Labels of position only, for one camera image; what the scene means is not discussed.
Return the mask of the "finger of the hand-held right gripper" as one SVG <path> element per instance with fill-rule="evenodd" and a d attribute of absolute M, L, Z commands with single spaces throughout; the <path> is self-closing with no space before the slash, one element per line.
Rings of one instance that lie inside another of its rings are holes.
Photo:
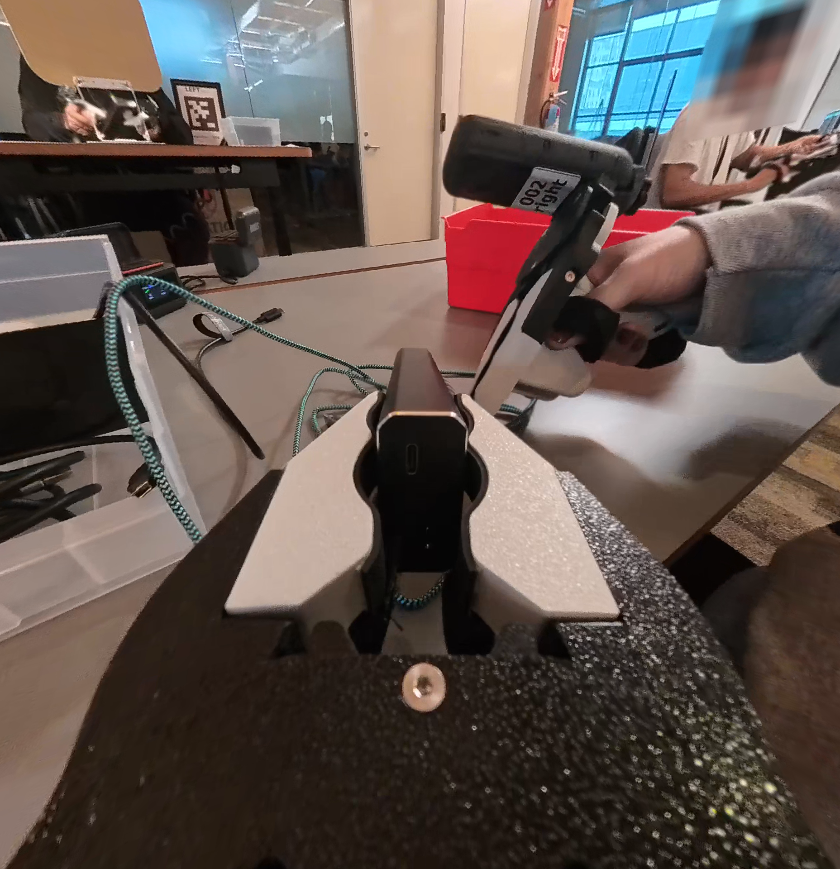
<path fill-rule="evenodd" d="M 473 380 L 475 404 L 503 404 L 530 365 L 530 337 L 523 322 L 530 299 L 512 299 L 501 315 L 477 366 Z"/>
<path fill-rule="evenodd" d="M 591 384 L 591 370 L 576 349 L 553 350 L 530 338 L 530 365 L 512 394 L 552 401 L 577 397 Z"/>

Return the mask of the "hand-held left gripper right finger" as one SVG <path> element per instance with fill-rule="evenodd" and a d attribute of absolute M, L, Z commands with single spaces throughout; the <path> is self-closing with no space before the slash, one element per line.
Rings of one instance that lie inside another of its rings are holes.
<path fill-rule="evenodd" d="M 460 400 L 482 472 L 468 519 L 472 609 L 491 628 L 617 621 L 619 607 L 556 469 L 471 397 Z"/>

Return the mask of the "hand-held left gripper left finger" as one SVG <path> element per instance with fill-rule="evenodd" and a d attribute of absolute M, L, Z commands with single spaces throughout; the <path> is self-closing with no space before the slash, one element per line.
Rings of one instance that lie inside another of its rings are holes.
<path fill-rule="evenodd" d="M 349 625 L 366 608 L 371 507 L 354 472 L 372 439 L 367 396 L 291 459 L 224 604 L 234 617 Z"/>

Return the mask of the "black usb hub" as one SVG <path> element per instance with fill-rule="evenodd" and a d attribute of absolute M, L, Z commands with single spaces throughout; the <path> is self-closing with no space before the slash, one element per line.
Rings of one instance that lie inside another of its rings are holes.
<path fill-rule="evenodd" d="M 377 510 L 394 573 L 441 573 L 456 562 L 467 439 L 432 354 L 400 349 L 375 430 Z"/>

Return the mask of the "person's right hand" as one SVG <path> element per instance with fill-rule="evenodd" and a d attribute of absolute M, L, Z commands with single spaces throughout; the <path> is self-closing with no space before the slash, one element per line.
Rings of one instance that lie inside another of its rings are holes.
<path fill-rule="evenodd" d="M 610 310 L 648 310 L 676 305 L 702 291 L 711 264 L 702 236 L 676 224 L 655 234 L 605 248 L 588 270 L 588 293 Z M 603 361 L 637 367 L 649 348 L 649 333 L 635 325 L 620 325 Z M 582 338 L 554 327 L 545 346 L 560 351 Z"/>

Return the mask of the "red plastic bin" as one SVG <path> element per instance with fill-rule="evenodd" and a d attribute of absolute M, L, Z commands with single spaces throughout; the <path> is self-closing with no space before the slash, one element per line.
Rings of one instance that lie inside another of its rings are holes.
<path fill-rule="evenodd" d="M 490 203 L 445 217 L 449 306 L 500 314 L 551 220 L 545 211 Z"/>

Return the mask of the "white door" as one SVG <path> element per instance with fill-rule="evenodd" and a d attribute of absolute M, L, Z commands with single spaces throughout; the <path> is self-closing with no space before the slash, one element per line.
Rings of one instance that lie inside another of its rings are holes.
<path fill-rule="evenodd" d="M 539 1 L 467 1 L 460 115 L 520 123 L 540 14 Z"/>
<path fill-rule="evenodd" d="M 438 3 L 349 1 L 348 11 L 367 241 L 429 241 Z"/>

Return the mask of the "wooden pillar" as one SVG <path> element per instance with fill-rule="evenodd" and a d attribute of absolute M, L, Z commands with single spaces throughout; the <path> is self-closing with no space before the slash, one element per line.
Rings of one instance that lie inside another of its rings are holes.
<path fill-rule="evenodd" d="M 564 54 L 568 44 L 573 1 L 541 1 L 530 43 L 530 75 L 526 89 L 523 123 L 543 127 L 549 106 L 560 93 Z"/>

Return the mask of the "dark jacket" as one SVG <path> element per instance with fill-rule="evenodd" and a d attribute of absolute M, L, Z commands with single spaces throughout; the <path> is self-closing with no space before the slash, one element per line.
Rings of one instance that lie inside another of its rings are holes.
<path fill-rule="evenodd" d="M 613 144 L 627 151 L 636 166 L 643 168 L 648 177 L 654 165 L 660 134 L 656 126 L 635 127 Z"/>

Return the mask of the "clear plastic storage box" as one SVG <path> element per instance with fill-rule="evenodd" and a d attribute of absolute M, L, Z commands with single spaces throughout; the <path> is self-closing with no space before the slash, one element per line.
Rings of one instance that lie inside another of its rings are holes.
<path fill-rule="evenodd" d="M 0 334 L 102 319 L 122 278 L 102 234 L 0 243 Z M 188 551 L 161 494 L 127 494 L 142 462 L 126 427 L 0 458 L 0 643 Z"/>

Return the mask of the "small clear plastic boxes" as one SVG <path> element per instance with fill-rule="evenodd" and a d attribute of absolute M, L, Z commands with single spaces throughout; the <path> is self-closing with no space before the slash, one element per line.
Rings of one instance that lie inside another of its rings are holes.
<path fill-rule="evenodd" d="M 275 117 L 226 116 L 221 119 L 225 142 L 233 147 L 280 147 L 280 121 Z"/>

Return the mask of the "black charger box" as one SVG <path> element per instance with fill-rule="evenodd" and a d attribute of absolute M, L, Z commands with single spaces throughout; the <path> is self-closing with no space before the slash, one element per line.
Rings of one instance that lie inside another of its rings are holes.
<path fill-rule="evenodd" d="M 143 307 L 158 320 L 186 306 L 186 299 L 171 289 L 163 288 L 161 283 L 172 287 L 181 284 L 177 268 L 169 262 L 153 262 L 123 268 L 122 277 L 141 277 L 143 282 L 130 290 L 130 296 L 138 298 Z"/>

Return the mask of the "grey power adapter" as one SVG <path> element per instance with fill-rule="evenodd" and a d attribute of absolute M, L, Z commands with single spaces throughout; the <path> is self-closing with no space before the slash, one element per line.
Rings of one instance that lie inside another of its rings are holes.
<path fill-rule="evenodd" d="M 262 240 L 258 208 L 248 206 L 233 215 L 234 228 L 213 236 L 209 242 L 210 259 L 222 282 L 235 283 L 258 270 L 257 245 Z"/>

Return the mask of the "black case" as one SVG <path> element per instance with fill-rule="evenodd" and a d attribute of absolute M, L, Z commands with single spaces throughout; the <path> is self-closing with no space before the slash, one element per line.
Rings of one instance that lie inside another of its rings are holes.
<path fill-rule="evenodd" d="M 0 458 L 124 428 L 102 319 L 0 334 Z"/>

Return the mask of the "black framed marker sign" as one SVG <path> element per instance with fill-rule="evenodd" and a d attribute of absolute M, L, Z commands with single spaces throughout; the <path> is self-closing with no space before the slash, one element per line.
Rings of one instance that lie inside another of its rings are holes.
<path fill-rule="evenodd" d="M 221 84 L 180 78 L 171 78 L 170 84 L 174 103 L 191 130 L 194 144 L 222 145 L 225 111 Z"/>

